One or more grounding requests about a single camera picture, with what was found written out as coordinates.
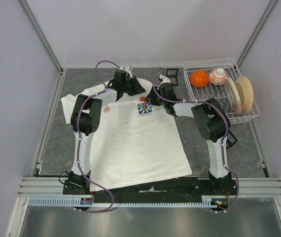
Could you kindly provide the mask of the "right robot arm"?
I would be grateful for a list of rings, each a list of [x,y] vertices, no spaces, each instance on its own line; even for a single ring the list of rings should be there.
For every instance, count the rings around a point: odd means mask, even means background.
[[[225,189],[235,188],[227,164],[226,152],[230,122],[216,99],[180,100],[176,97],[174,86],[169,82],[153,86],[145,99],[153,106],[163,106],[169,115],[193,118],[200,135],[206,140],[209,150],[209,190],[217,195]]]

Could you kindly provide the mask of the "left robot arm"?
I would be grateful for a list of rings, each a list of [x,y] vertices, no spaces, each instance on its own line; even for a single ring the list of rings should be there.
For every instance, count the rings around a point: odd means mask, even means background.
[[[130,67],[117,69],[114,78],[101,92],[90,96],[80,94],[76,99],[70,118],[75,135],[75,154],[68,177],[80,194],[86,194],[91,189],[90,152],[93,136],[100,125],[102,108],[117,102],[125,93],[129,96],[145,93]]]

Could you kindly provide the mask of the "white t-shirt with flower print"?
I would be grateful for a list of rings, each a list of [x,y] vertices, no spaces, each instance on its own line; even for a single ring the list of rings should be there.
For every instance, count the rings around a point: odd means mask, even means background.
[[[192,174],[176,122],[164,107],[143,109],[140,95],[124,95],[101,112],[90,152],[91,191]]]

